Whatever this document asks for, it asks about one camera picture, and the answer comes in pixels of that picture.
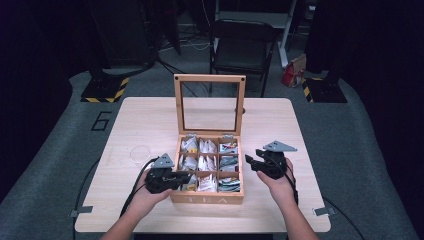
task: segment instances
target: glass panel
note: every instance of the glass panel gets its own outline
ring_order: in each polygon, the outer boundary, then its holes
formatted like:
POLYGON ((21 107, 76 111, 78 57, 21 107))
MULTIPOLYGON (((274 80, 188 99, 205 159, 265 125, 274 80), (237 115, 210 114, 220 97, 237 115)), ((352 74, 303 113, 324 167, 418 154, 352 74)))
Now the glass panel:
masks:
POLYGON ((228 91, 208 97, 208 82, 184 82, 182 101, 185 130, 236 130, 238 84, 213 83, 213 88, 228 91))

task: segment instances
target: open glass lid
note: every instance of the open glass lid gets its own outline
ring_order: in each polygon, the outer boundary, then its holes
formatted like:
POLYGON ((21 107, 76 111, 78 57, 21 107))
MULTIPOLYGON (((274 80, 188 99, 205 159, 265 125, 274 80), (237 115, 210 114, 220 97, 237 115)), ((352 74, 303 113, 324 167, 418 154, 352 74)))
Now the open glass lid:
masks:
POLYGON ((174 83, 180 134, 240 136, 246 76, 175 74, 174 83))

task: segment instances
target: forearm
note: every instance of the forearm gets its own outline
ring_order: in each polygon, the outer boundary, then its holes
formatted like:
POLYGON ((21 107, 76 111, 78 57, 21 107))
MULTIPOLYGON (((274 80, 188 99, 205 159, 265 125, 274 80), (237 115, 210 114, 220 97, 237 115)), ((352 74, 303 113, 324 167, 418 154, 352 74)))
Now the forearm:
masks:
POLYGON ((126 212, 110 229, 105 235, 102 236, 102 240, 107 239, 125 239, 128 240, 131 237, 132 232, 137 226, 141 218, 131 212, 126 212))
POLYGON ((277 204, 283 214, 290 240, 318 239, 318 236, 315 234, 294 200, 280 201, 277 204))

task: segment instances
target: wooden lid frame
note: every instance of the wooden lid frame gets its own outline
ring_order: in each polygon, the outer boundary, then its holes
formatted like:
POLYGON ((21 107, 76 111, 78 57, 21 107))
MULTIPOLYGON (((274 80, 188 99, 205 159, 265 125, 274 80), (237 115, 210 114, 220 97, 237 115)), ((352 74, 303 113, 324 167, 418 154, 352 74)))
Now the wooden lid frame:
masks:
POLYGON ((243 116, 243 102, 244 92, 246 85, 245 75, 205 75, 205 74, 174 74, 174 86, 175 86, 175 98, 177 107, 178 117, 178 130, 180 134, 196 134, 196 135, 234 135, 240 136, 241 123, 243 116), (204 129, 204 128, 187 128, 184 118, 184 98, 183 98, 183 86, 184 83, 198 82, 198 83, 232 83, 236 84, 237 87, 237 98, 235 106, 235 122, 233 129, 204 129))

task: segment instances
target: gray carpet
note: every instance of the gray carpet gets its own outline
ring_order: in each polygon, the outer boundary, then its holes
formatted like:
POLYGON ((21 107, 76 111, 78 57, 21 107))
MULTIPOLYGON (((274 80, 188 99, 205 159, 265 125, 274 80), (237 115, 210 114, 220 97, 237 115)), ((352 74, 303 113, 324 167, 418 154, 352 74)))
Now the gray carpet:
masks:
MULTIPOLYGON (((302 52, 305 43, 302 37, 295 40, 290 59, 302 52)), ((181 55, 172 49, 160 52, 164 61, 188 73, 208 73, 208 54, 208 50, 192 46, 182 47, 181 55)), ((287 88, 280 83, 283 69, 279 60, 275 52, 265 97, 292 101, 322 195, 346 213, 366 239, 418 239, 386 172, 370 120, 355 91, 341 80, 347 104, 308 103, 301 87, 287 88)), ((74 93, 68 108, 0 206, 0 239, 72 238, 72 219, 68 214, 84 176, 102 154, 122 103, 122 99, 117 103, 80 102, 89 80, 88 73, 70 79, 74 93), (106 130, 90 131, 101 111, 111 112, 104 115, 110 118, 106 130)), ((246 97, 259 97, 255 91, 260 86, 258 81, 248 77, 247 85, 246 97)), ((123 98, 134 96, 174 96, 171 73, 155 64, 131 77, 123 98)), ((319 233, 321 239, 360 239, 342 214, 331 216, 330 221, 331 230, 319 233)), ((76 239, 99 236, 77 233, 76 239)), ((285 234, 274 235, 274 239, 284 238, 285 234)))

